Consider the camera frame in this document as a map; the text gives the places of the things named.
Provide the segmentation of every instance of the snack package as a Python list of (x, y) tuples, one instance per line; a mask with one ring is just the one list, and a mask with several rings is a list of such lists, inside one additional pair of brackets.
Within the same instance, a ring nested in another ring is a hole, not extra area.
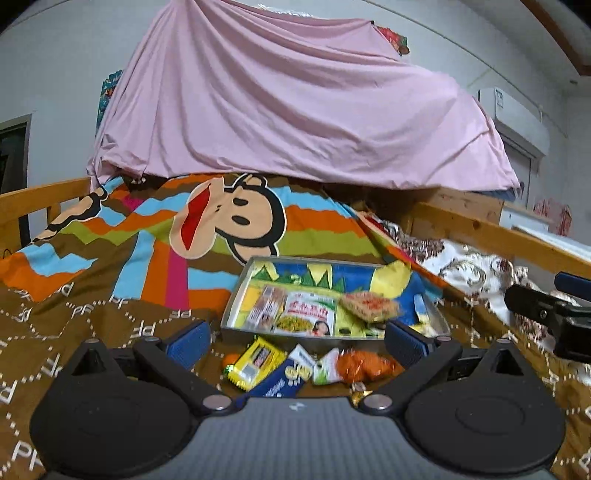
[(420, 293), (417, 293), (414, 296), (414, 311), (417, 314), (419, 323), (429, 325), (430, 321), (429, 314), (427, 313), (427, 306), (425, 305), (423, 296)]
[(368, 390), (362, 382), (355, 382), (351, 384), (351, 389), (349, 391), (351, 405), (353, 405), (355, 408), (358, 408), (359, 402), (372, 393), (373, 391)]
[(386, 299), (371, 291), (346, 293), (340, 298), (340, 304), (367, 323), (382, 323), (398, 316), (398, 303)]
[(225, 374), (230, 382), (248, 392), (281, 365), (286, 357), (284, 351), (256, 337), (241, 357), (226, 367)]
[(271, 330), (279, 309), (285, 302), (285, 290), (266, 286), (244, 323), (248, 330)]
[(312, 376), (314, 359), (297, 345), (287, 359), (244, 397), (293, 398)]
[(222, 358), (222, 371), (226, 371), (226, 368), (238, 362), (240, 357), (239, 353), (227, 353), (224, 358)]
[(303, 291), (289, 292), (285, 309), (275, 322), (274, 332), (301, 335), (332, 335), (336, 299)]
[(336, 369), (336, 362), (339, 359), (339, 355), (339, 349), (333, 348), (316, 362), (313, 376), (314, 385), (329, 385), (343, 381), (343, 378)]
[(377, 353), (352, 350), (345, 352), (336, 361), (336, 370), (343, 382), (353, 384), (366, 380), (377, 380), (392, 375), (396, 363)]

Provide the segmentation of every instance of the screw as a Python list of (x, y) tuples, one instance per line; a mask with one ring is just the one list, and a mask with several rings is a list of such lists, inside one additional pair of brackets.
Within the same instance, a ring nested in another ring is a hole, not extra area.
[(385, 410), (392, 405), (392, 399), (386, 395), (374, 393), (365, 397), (363, 404), (372, 410)]
[(225, 395), (209, 395), (203, 399), (203, 406), (209, 410), (225, 410), (232, 405), (232, 399)]

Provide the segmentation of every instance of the wooden panel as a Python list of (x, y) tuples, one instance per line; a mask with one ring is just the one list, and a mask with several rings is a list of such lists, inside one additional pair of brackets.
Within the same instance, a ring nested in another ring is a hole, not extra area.
[(404, 233), (410, 235), (410, 232), (413, 231), (413, 216), (412, 215), (404, 215), (400, 222), (400, 228)]
[(87, 195), (89, 191), (90, 178), (86, 177), (5, 193), (0, 195), (0, 221), (18, 219), (56, 203)]
[(380, 218), (402, 225), (413, 207), (424, 202), (472, 218), (498, 224), (503, 201), (486, 195), (439, 187), (422, 190), (384, 190), (372, 192)]
[(449, 238), (449, 233), (444, 226), (433, 225), (428, 220), (413, 217), (413, 228), (410, 234), (416, 238)]
[(0, 224), (0, 259), (21, 249), (21, 234), (18, 219)]
[(521, 0), (521, 3), (529, 10), (534, 17), (542, 24), (542, 26), (552, 36), (554, 41), (562, 49), (564, 54), (573, 64), (578, 74), (581, 76), (589, 76), (591, 74), (591, 66), (585, 65), (581, 56), (577, 53), (574, 47), (570, 44), (568, 38), (554, 21), (552, 16), (536, 1), (536, 0)]
[(61, 213), (61, 205), (59, 203), (55, 203), (47, 207), (47, 225), (52, 223), (53, 220), (57, 218), (57, 216)]
[(428, 222), (436, 229), (444, 230), (448, 238), (485, 252), (505, 258), (524, 258), (553, 274), (566, 271), (591, 278), (591, 263), (524, 233), (426, 203), (416, 204), (412, 214), (415, 217), (413, 225)]

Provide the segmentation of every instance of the doorway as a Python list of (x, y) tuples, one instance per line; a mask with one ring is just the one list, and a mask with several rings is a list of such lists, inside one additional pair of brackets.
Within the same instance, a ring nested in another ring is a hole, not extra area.
[[(30, 125), (31, 115), (0, 123), (0, 194), (27, 188)], [(18, 226), (24, 247), (31, 242), (28, 215), (19, 218)]]

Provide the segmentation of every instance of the monkey mouth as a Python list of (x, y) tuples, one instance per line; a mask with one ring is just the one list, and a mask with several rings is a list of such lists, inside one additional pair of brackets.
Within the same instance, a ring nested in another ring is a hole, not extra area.
[(195, 196), (195, 198), (192, 199), (188, 204), (189, 212), (187, 213), (187, 217), (181, 226), (181, 239), (183, 240), (183, 245), (186, 250), (189, 250), (191, 244), (193, 243), (195, 230), (197, 230), (197, 227), (201, 222), (201, 218), (203, 217), (203, 212), (209, 203), (209, 199), (211, 197), (211, 193), (209, 191), (210, 188), (211, 184), (207, 185), (207, 188)]

